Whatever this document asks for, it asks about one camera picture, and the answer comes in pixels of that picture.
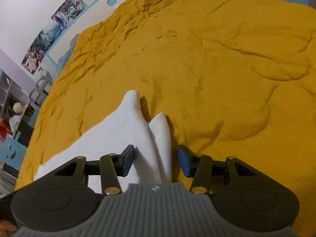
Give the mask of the person's hand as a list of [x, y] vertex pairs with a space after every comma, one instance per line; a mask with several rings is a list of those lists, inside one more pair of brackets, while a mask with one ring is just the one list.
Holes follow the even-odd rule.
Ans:
[[4, 219], [0, 220], [0, 228], [1, 228], [1, 232], [6, 232], [6, 231], [15, 232], [18, 229], [16, 225], [13, 225], [11, 222]]

